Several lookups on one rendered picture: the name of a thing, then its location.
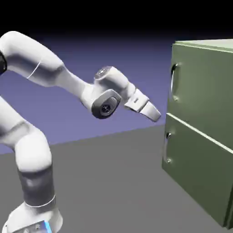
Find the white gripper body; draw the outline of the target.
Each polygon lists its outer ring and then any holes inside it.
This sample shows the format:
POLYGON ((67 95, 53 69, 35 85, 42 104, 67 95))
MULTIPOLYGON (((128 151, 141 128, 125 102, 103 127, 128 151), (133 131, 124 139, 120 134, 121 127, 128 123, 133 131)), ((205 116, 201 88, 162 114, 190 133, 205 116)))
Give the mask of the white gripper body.
POLYGON ((160 111, 150 101, 145 104, 140 113, 153 122, 157 122, 161 117, 160 111))

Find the green painted cabinet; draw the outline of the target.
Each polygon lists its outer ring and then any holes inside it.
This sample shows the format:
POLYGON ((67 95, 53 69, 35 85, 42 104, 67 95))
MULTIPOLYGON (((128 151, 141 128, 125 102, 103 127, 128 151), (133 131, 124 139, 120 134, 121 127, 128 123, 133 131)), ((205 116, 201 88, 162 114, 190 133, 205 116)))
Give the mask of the green painted cabinet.
POLYGON ((233 229, 233 39, 172 45, 162 168, 233 229))

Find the tall green cabinet door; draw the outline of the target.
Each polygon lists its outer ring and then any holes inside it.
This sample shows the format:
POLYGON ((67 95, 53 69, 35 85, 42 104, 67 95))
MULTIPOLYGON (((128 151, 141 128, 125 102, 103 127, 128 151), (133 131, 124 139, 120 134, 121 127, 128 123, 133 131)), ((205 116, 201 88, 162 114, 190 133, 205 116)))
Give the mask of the tall green cabinet door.
POLYGON ((176 43, 179 62, 167 111, 233 150, 233 49, 176 43))

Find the short green cabinet door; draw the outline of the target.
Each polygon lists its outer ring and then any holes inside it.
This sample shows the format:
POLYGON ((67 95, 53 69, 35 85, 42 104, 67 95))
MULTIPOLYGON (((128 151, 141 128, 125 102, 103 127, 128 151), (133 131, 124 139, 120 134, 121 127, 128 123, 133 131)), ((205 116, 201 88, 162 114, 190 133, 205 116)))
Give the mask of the short green cabinet door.
POLYGON ((163 170, 221 227, 233 228, 233 150, 168 113, 163 170))

